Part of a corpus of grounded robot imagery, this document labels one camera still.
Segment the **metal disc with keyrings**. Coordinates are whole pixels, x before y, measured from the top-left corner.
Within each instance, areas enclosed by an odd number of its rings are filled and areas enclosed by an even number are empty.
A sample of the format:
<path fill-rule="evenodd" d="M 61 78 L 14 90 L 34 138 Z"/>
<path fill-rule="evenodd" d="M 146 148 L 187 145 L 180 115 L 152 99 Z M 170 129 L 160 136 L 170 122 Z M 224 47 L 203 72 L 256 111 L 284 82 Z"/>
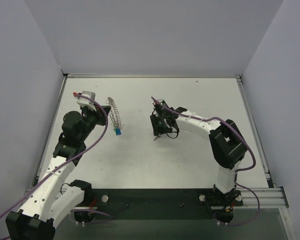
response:
<path fill-rule="evenodd" d="M 106 104 L 110 106 L 110 112 L 108 116 L 111 119 L 111 123 L 115 129 L 122 129 L 122 121 L 120 117 L 120 113 L 118 107 L 112 97 L 108 97 L 106 100 Z"/>

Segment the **black tag key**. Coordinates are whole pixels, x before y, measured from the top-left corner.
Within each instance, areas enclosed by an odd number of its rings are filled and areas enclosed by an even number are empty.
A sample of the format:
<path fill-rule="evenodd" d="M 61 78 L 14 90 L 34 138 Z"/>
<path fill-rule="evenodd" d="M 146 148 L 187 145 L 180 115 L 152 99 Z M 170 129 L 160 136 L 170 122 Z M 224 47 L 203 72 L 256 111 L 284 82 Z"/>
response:
<path fill-rule="evenodd" d="M 154 137 L 153 141 L 156 141 L 157 139 L 161 138 L 162 135 L 161 134 L 158 134 L 157 136 Z"/>

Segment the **blue tag key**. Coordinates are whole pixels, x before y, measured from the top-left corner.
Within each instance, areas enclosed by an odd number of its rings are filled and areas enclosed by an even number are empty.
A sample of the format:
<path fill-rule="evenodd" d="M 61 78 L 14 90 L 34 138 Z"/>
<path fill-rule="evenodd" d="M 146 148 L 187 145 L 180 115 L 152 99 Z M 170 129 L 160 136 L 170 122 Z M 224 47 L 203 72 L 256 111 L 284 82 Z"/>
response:
<path fill-rule="evenodd" d="M 117 136 L 120 136 L 122 134 L 122 132 L 121 132 L 121 129 L 120 128 L 117 128 Z"/>

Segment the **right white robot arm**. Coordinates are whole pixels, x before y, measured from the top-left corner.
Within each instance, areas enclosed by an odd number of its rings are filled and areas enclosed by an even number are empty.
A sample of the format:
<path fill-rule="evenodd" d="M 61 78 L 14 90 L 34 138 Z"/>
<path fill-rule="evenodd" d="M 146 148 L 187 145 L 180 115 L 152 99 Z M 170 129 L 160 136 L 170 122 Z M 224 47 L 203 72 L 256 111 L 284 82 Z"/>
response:
<path fill-rule="evenodd" d="M 224 195 L 236 188 L 236 171 L 245 157 L 247 148 L 232 120 L 209 120 L 184 107 L 168 107 L 167 103 L 160 99 L 153 102 L 150 121 L 153 135 L 156 137 L 168 134 L 178 137 L 179 132 L 183 130 L 209 140 L 213 157 L 219 165 L 215 188 Z"/>

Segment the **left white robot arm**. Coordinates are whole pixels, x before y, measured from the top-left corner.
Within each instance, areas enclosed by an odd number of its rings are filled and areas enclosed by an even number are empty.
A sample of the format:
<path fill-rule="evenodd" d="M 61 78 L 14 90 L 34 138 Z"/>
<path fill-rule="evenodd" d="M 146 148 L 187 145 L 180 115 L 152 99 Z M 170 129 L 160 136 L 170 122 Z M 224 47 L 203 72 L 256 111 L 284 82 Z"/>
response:
<path fill-rule="evenodd" d="M 91 203 L 92 186 L 82 180 L 72 182 L 62 197 L 56 198 L 68 175 L 88 151 L 87 137 L 96 126 L 109 125 L 109 105 L 81 103 L 79 106 L 81 112 L 70 111 L 63 117 L 62 132 L 44 177 L 18 211 L 10 211 L 6 216 L 10 239 L 52 240 L 57 226 L 75 206 Z"/>

